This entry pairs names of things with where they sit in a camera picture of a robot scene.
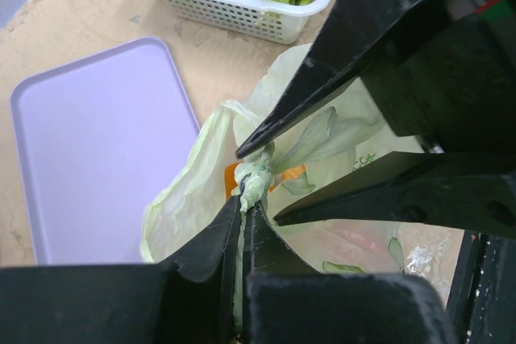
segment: plastic bag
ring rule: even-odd
[[[186,166],[145,210],[140,244],[144,261],[166,258],[214,219],[226,200],[224,170],[237,161],[237,146],[276,105],[309,47],[297,46],[281,54],[245,101],[224,101],[207,119]],[[243,208],[261,199],[272,219],[300,197],[386,153],[377,146],[377,136],[384,128],[365,87],[360,80],[354,81],[342,95],[285,132],[268,149],[237,166],[237,182],[251,173],[242,196]],[[278,175],[300,165],[305,170],[300,176],[275,183]],[[321,272],[404,268],[394,222],[335,220],[274,228]]]

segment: wooden table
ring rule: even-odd
[[[298,44],[313,41],[328,11],[310,19]],[[179,19],[161,0],[30,0],[0,29],[0,267],[34,263],[11,91],[25,77],[146,35],[169,44],[200,122],[222,100],[246,97],[288,48]]]

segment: orange item in bag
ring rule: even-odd
[[[235,169],[237,165],[239,165],[239,163],[230,164],[224,170],[224,187],[226,189],[226,200],[231,197],[231,191],[236,189]],[[305,171],[306,169],[304,164],[298,167],[287,169],[281,174],[281,180],[280,182],[278,182],[278,184],[280,184],[283,180],[297,179]],[[268,191],[271,192],[276,187],[277,184],[273,185],[270,189],[268,189]]]

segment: white plastic basket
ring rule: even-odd
[[[330,0],[314,0],[293,6],[270,0],[166,0],[183,18],[291,44],[301,34],[311,15],[323,10]]]

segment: lavender tray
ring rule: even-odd
[[[142,38],[30,77],[10,104],[36,262],[141,262],[144,207],[198,135],[166,44]]]

